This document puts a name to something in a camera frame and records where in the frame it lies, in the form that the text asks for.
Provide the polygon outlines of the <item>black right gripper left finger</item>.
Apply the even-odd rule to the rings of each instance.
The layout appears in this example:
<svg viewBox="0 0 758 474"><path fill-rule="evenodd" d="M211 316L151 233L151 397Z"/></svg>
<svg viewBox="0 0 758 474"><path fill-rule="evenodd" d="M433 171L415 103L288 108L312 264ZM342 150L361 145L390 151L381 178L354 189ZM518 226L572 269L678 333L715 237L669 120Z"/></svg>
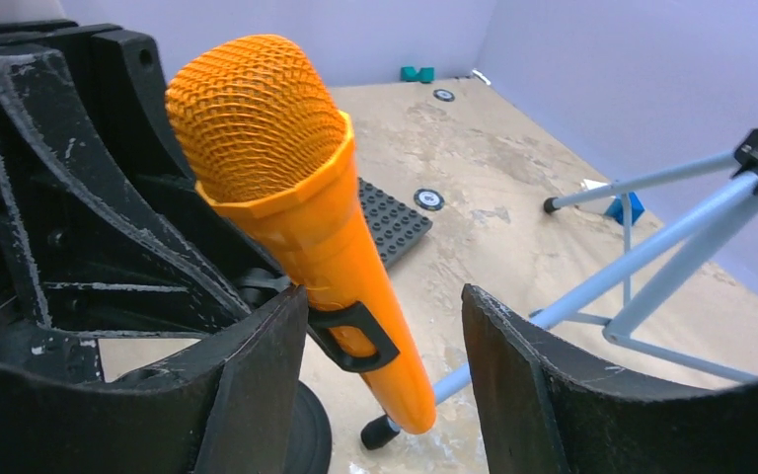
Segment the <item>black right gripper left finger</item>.
<svg viewBox="0 0 758 474"><path fill-rule="evenodd" d="M279 473L306 335L289 287L113 383L0 364L0 473Z"/></svg>

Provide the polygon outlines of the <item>black microphone stand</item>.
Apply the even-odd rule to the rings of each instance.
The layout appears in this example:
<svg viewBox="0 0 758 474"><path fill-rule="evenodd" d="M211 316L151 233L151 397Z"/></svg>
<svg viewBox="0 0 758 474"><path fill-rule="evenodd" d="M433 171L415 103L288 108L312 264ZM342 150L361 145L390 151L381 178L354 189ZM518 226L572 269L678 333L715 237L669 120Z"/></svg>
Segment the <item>black microphone stand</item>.
<svg viewBox="0 0 758 474"><path fill-rule="evenodd" d="M252 268L234 279L240 295L258 308L290 286L290 278ZM356 301L344 309L310 308L308 335L345 372L364 374L394 361L400 351L369 309ZM298 383L283 471L326 473L333 438L328 414L316 394Z"/></svg>

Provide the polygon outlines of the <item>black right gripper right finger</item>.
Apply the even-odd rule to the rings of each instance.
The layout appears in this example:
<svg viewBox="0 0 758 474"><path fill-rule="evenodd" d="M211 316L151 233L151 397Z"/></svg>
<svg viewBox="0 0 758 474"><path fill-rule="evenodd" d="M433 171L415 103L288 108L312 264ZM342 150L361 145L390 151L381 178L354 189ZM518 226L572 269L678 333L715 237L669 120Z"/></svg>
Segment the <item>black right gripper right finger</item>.
<svg viewBox="0 0 758 474"><path fill-rule="evenodd" d="M492 473L758 473L758 379L683 385L592 355L462 290Z"/></svg>

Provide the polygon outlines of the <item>orange toy microphone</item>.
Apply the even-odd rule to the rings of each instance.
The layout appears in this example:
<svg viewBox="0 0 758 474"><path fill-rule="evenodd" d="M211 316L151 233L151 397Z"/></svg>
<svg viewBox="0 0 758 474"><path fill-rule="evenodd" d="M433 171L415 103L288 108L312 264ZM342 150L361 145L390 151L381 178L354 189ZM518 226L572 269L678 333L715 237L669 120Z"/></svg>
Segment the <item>orange toy microphone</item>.
<svg viewBox="0 0 758 474"><path fill-rule="evenodd" d="M278 35L230 40L184 66L165 105L199 195L310 308L370 310L400 354L358 374L398 427L427 432L435 394L361 209L352 123L305 52Z"/></svg>

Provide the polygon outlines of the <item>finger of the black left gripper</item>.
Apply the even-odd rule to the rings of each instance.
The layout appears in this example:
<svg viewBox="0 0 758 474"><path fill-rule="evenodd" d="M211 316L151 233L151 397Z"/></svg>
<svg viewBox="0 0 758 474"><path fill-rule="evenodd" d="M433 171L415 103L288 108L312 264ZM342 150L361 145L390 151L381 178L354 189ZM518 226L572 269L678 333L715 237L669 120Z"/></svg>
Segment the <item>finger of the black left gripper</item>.
<svg viewBox="0 0 758 474"><path fill-rule="evenodd" d="M270 256L195 192L164 110L155 41L116 25L45 37L45 140L90 223L70 239L76 276L124 288L284 288Z"/></svg>

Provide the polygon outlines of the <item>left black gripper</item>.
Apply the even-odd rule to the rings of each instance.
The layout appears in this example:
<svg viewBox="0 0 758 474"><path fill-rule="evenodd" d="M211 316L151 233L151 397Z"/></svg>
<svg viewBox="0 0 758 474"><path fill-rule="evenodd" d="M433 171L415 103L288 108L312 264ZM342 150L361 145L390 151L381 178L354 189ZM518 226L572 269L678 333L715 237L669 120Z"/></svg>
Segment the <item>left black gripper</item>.
<svg viewBox="0 0 758 474"><path fill-rule="evenodd" d="M127 179L64 55L0 47L0 232L31 314L50 328L225 328L250 314L227 279ZM103 379L99 345L23 314L0 248L0 363Z"/></svg>

